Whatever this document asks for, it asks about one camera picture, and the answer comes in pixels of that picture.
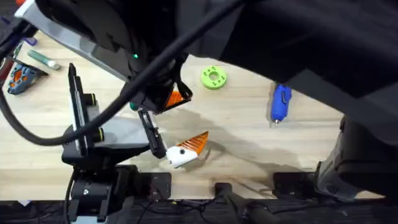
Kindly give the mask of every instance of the black machine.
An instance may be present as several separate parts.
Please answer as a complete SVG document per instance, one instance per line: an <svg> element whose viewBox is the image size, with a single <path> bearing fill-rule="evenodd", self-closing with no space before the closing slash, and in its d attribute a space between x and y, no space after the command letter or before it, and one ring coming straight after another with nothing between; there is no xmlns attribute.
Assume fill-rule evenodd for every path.
<svg viewBox="0 0 398 224"><path fill-rule="evenodd" d="M100 126L128 102L143 108L141 113L159 114L171 109L166 104L175 85L185 101L189 101L192 92L181 81L180 69L191 54L246 68L345 114L329 158L319 163L316 173L275 173L276 196L349 201L358 192L369 190L388 198L397 197L398 4L395 1L35 0L27 1L24 6L0 43L1 58L21 37L32 36L40 29L126 82L119 98L104 112L85 120L64 136L50 139L26 130L0 93L3 115L27 140L43 146L65 146L76 139L81 141L80 145L88 144L82 138L93 139ZM155 156L162 157L162 148L154 148L161 139L156 139L156 129L150 123L147 125L144 123L150 147L141 150L150 149ZM80 155L83 160L89 156L103 162L108 161L104 156L108 159L116 156L107 150L91 154L89 151L90 147ZM139 154L126 153L122 158ZM125 184L137 183L134 181L137 171L132 167L117 167L114 163L111 167L91 170L93 166L87 162L81 166L67 163L75 167L75 183L87 177L87 170L93 174L103 172L101 181L106 184L99 188L113 187L120 180ZM118 172L120 179L109 179ZM150 191L154 179L150 174L143 176L149 176L146 186L139 188L145 190L123 189L118 191L121 195L111 195L99 189L100 195L103 196L104 190L112 196L111 200L118 198L114 201L119 205L117 208L121 198L148 196L154 192ZM167 185L170 177L165 174L162 180L161 184ZM88 200L83 197L84 187L77 191L82 192L72 197L72 203L83 198L82 205L102 208L98 203L109 201L109 198ZM98 221L104 220L104 214L110 212L101 213Z"/></svg>

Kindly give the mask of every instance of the orange object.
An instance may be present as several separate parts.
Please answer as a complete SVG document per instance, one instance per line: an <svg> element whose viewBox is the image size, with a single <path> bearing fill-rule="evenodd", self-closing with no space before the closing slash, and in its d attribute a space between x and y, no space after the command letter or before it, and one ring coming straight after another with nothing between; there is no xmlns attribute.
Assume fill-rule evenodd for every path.
<svg viewBox="0 0 398 224"><path fill-rule="evenodd" d="M21 6L25 3L25 0L16 0L18 6Z"/></svg>
<svg viewBox="0 0 398 224"><path fill-rule="evenodd" d="M168 100L168 102L167 102L167 104L166 104L166 107L172 106L172 105L174 105L176 103L179 103L179 102L181 102L183 100L184 100L184 98L182 97L180 92L173 91L171 96L170 96L170 98L169 98L169 100Z"/></svg>
<svg viewBox="0 0 398 224"><path fill-rule="evenodd" d="M17 82L22 76L22 70L18 70L14 73L14 82Z"/></svg>
<svg viewBox="0 0 398 224"><path fill-rule="evenodd" d="M209 136L209 132L206 131L206 132L201 133L189 140L186 140L186 141L178 144L177 146L182 146L186 149L196 152L199 155L202 152L202 150L205 148L208 136Z"/></svg>

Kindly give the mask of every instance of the orange and white object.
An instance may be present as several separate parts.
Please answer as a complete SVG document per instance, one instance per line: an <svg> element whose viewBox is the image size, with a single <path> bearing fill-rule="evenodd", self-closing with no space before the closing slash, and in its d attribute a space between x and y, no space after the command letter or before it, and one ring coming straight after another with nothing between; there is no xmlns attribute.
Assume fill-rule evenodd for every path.
<svg viewBox="0 0 398 224"><path fill-rule="evenodd" d="M174 168L196 159L205 148L209 132L206 131L166 150L166 156Z"/></svg>

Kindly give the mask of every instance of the black plastic part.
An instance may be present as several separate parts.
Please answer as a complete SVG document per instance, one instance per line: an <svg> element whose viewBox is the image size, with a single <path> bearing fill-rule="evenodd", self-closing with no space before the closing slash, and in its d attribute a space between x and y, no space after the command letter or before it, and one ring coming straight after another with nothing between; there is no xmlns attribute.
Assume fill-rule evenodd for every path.
<svg viewBox="0 0 398 224"><path fill-rule="evenodd" d="M272 193L282 200L318 200L325 201L332 197L315 191L314 172L276 172L272 176Z"/></svg>
<svg viewBox="0 0 398 224"><path fill-rule="evenodd" d="M137 167L116 166L113 169L79 170L75 176L69 219L74 222L78 216L94 216L97 222L120 211L128 197L168 199L171 193L169 173L139 173Z"/></svg>
<svg viewBox="0 0 398 224"><path fill-rule="evenodd" d="M95 106L96 105L96 98L94 93L85 93L83 95L83 99L85 101L86 106Z"/></svg>
<svg viewBox="0 0 398 224"><path fill-rule="evenodd" d="M138 111L139 118L148 137L149 147L152 154L161 159L166 156L166 148L164 147L162 136L159 134L158 127L154 127L148 111Z"/></svg>
<svg viewBox="0 0 398 224"><path fill-rule="evenodd" d="M72 132L72 125L65 133ZM114 167L116 164L125 161L134 156L146 152L149 146L134 149L108 149L105 147L96 147L93 153L82 156L76 148L75 142L62 145L62 162L73 167L85 170L98 170L107 167Z"/></svg>
<svg viewBox="0 0 398 224"><path fill-rule="evenodd" d="M73 117L75 119L75 128L79 129L81 128L82 124L80 123L78 108L81 107L82 105L79 105L77 103L76 92L79 91L81 95L83 95L83 92L80 92L80 90L78 89L77 85L81 85L81 83L77 82L76 78L77 78L76 68L72 63L70 63L68 71L69 90L70 90L70 97L72 99L72 109L73 109ZM76 151L79 152L80 156L86 156L88 152L84 137L79 138L76 141L78 142L78 149Z"/></svg>
<svg viewBox="0 0 398 224"><path fill-rule="evenodd" d="M235 194L229 183L216 183L214 189L216 193L215 197L223 197L228 205L229 212L232 214L229 223L297 223L290 220L283 220L271 214L267 205L263 204L260 200L246 199Z"/></svg>
<svg viewBox="0 0 398 224"><path fill-rule="evenodd" d="M99 128L96 132L93 133L91 138L95 143L105 141L104 130L102 128Z"/></svg>
<svg viewBox="0 0 398 224"><path fill-rule="evenodd" d="M338 175L360 189L397 198L398 147L383 143L349 117L342 126L340 155L334 162Z"/></svg>
<svg viewBox="0 0 398 224"><path fill-rule="evenodd" d="M176 57L173 63L170 64L170 68L164 69L163 74L158 75L157 78L140 91L138 94L133 96L130 102L134 103L140 108L154 112L155 114L163 113L164 111L180 106L187 103L192 98L192 91L186 84L181 80L181 67L186 61L188 55L181 54ZM168 106L167 102L174 90L174 86L177 86L178 91L184 98L183 101L176 103L172 106ZM123 86L121 93L125 91L128 83Z"/></svg>
<svg viewBox="0 0 398 224"><path fill-rule="evenodd" d="M214 195L221 195L223 192L232 192L232 185L230 183L216 183L214 185Z"/></svg>

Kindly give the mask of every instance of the green marker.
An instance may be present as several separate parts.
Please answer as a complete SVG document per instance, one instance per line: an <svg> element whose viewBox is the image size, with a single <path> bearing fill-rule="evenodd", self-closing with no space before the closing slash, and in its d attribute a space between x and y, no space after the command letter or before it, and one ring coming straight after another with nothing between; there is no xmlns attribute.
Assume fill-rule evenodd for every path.
<svg viewBox="0 0 398 224"><path fill-rule="evenodd" d="M58 70L61 67L56 61L36 52L34 50L28 51L27 54L29 56L31 56L33 59L35 59L36 61L42 62L43 64L45 64L46 66L48 66L54 70Z"/></svg>

